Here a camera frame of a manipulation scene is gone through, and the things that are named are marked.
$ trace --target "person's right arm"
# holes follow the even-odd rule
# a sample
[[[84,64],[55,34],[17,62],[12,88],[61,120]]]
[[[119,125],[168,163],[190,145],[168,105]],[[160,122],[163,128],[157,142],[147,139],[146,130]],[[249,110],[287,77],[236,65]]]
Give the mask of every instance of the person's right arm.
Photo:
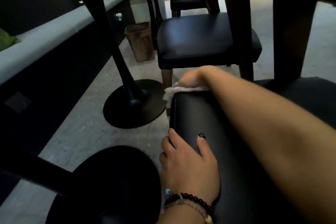
[[[295,103],[213,66],[179,86],[208,86],[271,179],[310,221],[336,223],[336,131]]]

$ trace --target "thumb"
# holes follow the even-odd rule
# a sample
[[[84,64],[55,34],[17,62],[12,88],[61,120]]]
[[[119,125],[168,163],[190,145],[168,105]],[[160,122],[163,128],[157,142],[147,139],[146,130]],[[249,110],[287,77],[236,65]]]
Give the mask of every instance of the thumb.
[[[213,156],[212,151],[208,145],[208,142],[205,140],[205,135],[203,133],[198,134],[197,145],[203,159],[207,160]]]

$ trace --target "floor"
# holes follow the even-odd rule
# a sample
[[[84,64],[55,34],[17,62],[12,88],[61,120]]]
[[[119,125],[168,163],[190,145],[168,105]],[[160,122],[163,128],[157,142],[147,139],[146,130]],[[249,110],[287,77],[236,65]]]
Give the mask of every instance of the floor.
[[[224,0],[219,0],[225,11]],[[167,15],[171,16],[169,2]],[[206,9],[182,11],[183,15],[206,13]],[[260,38],[263,51],[254,64],[255,79],[273,78],[272,0],[251,0],[252,26]],[[316,9],[302,76],[318,76],[336,82],[336,8],[319,3]],[[131,74],[135,79],[161,81],[157,59],[137,63],[124,40],[120,45]],[[236,65],[223,67],[239,75]],[[177,81],[187,69],[174,69]],[[168,119],[164,112],[152,123],[135,129],[110,126],[103,117],[103,104],[109,94],[122,85],[111,58],[92,82],[69,116],[39,155],[60,167],[73,171],[92,154],[114,145],[131,145],[150,156],[160,168],[160,142],[167,134]],[[55,193],[26,181],[20,181],[0,207],[2,224],[44,223]]]

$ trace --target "hand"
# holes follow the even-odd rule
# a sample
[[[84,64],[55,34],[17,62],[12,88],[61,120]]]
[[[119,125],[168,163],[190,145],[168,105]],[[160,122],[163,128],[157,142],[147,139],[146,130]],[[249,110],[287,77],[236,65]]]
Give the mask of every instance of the hand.
[[[192,88],[197,86],[206,86],[203,78],[203,71],[212,66],[203,66],[194,70],[187,71],[178,82],[178,86]]]
[[[192,194],[212,205],[219,195],[219,172],[207,141],[197,138],[200,156],[174,129],[170,128],[168,134],[161,142],[164,151],[160,154],[163,188]]]

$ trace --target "forearm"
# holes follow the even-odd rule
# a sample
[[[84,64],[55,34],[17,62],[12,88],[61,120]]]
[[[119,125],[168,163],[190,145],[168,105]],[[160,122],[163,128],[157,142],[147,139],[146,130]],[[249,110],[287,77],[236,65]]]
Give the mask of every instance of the forearm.
[[[165,210],[157,224],[204,224],[203,216],[188,205],[174,205]]]
[[[329,210],[336,207],[330,196],[336,192],[335,130],[289,100],[218,68],[202,67],[201,76],[278,187],[310,219],[322,211],[330,220]]]

